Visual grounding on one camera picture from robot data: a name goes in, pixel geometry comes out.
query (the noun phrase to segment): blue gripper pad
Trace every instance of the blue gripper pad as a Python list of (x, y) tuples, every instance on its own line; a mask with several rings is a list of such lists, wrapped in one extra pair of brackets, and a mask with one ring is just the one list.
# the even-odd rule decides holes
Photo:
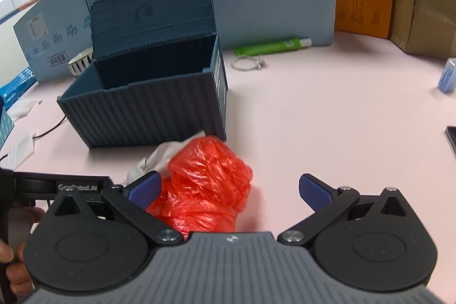
[(138, 182), (138, 185), (130, 190), (128, 199), (143, 210), (146, 210), (150, 204), (161, 193), (161, 176), (157, 172), (149, 172), (131, 185)]
[(313, 211), (320, 210), (332, 201), (331, 194), (307, 177), (307, 174), (299, 178), (299, 196)]

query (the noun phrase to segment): white cloth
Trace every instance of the white cloth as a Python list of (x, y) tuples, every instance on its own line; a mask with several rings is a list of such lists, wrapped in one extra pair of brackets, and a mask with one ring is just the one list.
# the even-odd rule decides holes
[(193, 138), (206, 136), (201, 131), (183, 142), (164, 142), (161, 143), (149, 158), (143, 158), (136, 166), (132, 167), (127, 174), (127, 179), (122, 183), (127, 186), (138, 178), (141, 178), (147, 172), (155, 170), (162, 177), (169, 176), (168, 163), (180, 150), (182, 150)]

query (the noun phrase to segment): green tube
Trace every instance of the green tube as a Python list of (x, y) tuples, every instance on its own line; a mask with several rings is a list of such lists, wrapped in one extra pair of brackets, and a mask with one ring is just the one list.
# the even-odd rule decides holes
[(259, 54), (270, 54), (286, 51), (297, 51), (301, 48), (310, 47), (312, 41), (309, 38), (293, 38), (283, 42), (267, 43), (242, 47), (235, 50), (236, 56), (258, 56)]

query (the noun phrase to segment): fingernail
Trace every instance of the fingernail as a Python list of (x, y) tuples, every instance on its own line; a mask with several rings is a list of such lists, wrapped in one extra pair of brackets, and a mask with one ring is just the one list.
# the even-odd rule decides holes
[(8, 263), (14, 258), (13, 250), (3, 241), (0, 242), (0, 260)]

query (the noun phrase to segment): white tape roll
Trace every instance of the white tape roll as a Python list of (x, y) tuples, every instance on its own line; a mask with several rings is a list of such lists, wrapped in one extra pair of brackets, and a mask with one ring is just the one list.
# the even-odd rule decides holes
[(93, 60), (93, 48), (87, 48), (68, 62), (68, 67), (74, 76), (79, 76), (88, 68)]

